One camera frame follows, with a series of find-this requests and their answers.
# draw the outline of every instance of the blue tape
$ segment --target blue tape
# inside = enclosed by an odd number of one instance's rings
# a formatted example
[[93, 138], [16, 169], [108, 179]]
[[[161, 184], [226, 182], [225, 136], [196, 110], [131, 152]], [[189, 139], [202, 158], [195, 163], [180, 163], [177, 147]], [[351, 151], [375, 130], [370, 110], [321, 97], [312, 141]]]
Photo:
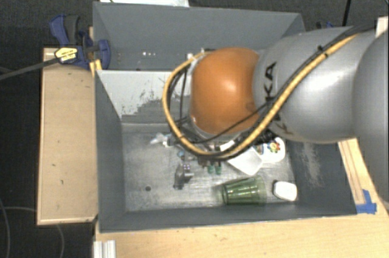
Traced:
[[358, 214], [372, 214], [374, 215], [377, 212], [377, 204], [371, 202], [370, 193], [367, 190], [362, 189], [363, 195], [365, 196], [365, 204], [356, 205]]

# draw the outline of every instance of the gray bin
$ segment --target gray bin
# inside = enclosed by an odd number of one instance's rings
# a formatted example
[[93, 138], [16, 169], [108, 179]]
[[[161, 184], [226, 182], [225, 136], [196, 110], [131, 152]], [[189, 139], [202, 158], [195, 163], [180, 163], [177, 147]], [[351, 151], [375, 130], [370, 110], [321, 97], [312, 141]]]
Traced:
[[[265, 206], [221, 203], [220, 184], [242, 177], [227, 164], [218, 177], [193, 163], [195, 177], [183, 190], [174, 190], [177, 150], [150, 144], [157, 132], [170, 132], [160, 96], [169, 70], [187, 53], [224, 46], [260, 50], [302, 31], [295, 13], [95, 3], [94, 38], [107, 39], [112, 50], [109, 70], [99, 71], [95, 79], [100, 230], [355, 214], [336, 144], [287, 142], [286, 159], [260, 170], [269, 196]], [[173, 100], [173, 113], [176, 107]], [[274, 180], [295, 182], [298, 200], [273, 197]]]

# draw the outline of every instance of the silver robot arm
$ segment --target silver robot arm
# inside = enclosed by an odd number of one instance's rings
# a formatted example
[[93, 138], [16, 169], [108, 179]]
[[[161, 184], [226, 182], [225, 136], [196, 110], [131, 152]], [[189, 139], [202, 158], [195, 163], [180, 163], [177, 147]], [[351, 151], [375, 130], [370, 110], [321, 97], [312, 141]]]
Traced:
[[[253, 77], [255, 104], [271, 100], [320, 45], [347, 28], [283, 38], [267, 50]], [[316, 67], [292, 92], [269, 129], [289, 140], [333, 143], [358, 138], [380, 196], [389, 201], [388, 31], [363, 32]]]

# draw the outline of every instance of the small metal object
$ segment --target small metal object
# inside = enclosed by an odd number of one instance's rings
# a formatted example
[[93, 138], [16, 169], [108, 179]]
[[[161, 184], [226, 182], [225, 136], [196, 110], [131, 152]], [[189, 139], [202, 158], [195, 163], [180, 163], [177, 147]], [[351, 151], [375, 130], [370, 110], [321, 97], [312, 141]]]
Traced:
[[193, 176], [194, 174], [190, 171], [189, 163], [179, 163], [174, 174], [173, 188], [181, 190], [184, 184], [188, 183]]

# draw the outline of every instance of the white bottle cap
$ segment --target white bottle cap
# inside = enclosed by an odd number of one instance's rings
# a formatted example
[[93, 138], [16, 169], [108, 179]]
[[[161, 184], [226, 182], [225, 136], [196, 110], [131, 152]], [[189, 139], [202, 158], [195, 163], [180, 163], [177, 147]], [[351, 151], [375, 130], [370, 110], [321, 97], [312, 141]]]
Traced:
[[297, 187], [294, 183], [276, 182], [274, 184], [273, 194], [279, 199], [296, 201]]

